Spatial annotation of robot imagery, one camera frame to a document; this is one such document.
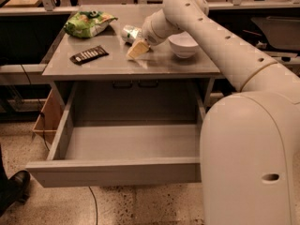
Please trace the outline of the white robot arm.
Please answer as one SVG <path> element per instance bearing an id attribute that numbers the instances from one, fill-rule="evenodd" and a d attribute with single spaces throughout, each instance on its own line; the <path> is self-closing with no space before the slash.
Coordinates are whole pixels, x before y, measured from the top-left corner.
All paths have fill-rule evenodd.
<path id="1" fill-rule="evenodd" d="M 300 147 L 300 80 L 207 16 L 204 0 L 163 0 L 128 51 L 188 32 L 235 94 L 217 102 L 200 136 L 205 225 L 296 225 L 293 157 Z"/>

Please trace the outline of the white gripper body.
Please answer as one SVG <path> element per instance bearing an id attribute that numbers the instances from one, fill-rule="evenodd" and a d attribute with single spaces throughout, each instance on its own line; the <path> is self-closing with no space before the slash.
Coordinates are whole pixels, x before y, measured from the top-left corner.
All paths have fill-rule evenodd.
<path id="1" fill-rule="evenodd" d="M 157 46 L 170 35 L 170 23 L 163 14 L 148 16 L 142 25 L 142 37 L 151 46 Z"/>

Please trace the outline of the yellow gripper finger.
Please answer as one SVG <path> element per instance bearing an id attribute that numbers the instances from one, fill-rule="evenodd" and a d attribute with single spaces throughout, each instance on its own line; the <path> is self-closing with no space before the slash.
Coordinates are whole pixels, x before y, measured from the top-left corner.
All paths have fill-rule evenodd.
<path id="1" fill-rule="evenodd" d="M 144 38 L 136 39 L 127 51 L 128 59 L 136 59 L 140 55 L 147 53 L 150 49 L 148 42 Z"/>

